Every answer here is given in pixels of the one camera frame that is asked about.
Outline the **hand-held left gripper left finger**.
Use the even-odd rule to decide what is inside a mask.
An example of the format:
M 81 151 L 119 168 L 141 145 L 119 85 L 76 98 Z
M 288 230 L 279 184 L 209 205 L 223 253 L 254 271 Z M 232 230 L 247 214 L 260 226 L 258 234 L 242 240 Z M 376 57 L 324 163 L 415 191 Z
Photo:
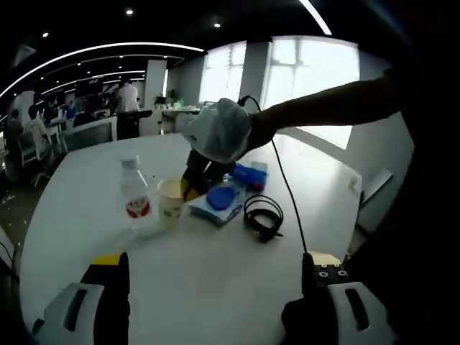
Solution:
M 128 344 L 129 257 L 126 252 L 95 259 L 80 282 L 65 287 L 37 319 L 36 344 Z

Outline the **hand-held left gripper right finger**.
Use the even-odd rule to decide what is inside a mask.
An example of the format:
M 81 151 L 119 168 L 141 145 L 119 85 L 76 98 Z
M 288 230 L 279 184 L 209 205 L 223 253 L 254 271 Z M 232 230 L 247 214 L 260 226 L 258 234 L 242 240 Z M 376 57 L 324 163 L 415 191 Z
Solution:
M 384 305 L 341 264 L 316 264 L 304 254 L 301 290 L 282 311 L 282 344 L 395 343 Z

